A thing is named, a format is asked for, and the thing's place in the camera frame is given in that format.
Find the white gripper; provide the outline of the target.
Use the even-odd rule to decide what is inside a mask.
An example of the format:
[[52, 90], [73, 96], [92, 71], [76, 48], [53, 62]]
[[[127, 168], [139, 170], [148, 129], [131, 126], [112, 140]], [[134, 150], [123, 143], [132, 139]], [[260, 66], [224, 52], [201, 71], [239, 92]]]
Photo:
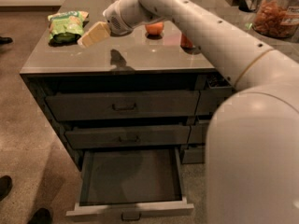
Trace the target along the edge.
[[78, 41], [82, 48], [88, 48], [112, 35], [129, 35], [137, 26], [147, 20], [147, 10], [139, 0], [118, 0], [103, 13], [107, 22], [95, 23]]

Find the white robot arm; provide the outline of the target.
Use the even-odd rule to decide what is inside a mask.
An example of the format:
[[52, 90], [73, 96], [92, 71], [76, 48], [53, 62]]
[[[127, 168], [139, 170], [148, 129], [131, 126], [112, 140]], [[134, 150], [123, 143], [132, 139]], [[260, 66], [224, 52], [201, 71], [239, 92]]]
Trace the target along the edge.
[[299, 224], [299, 64], [190, 0], [119, 0], [79, 44], [171, 21], [235, 88], [206, 135], [208, 224]]

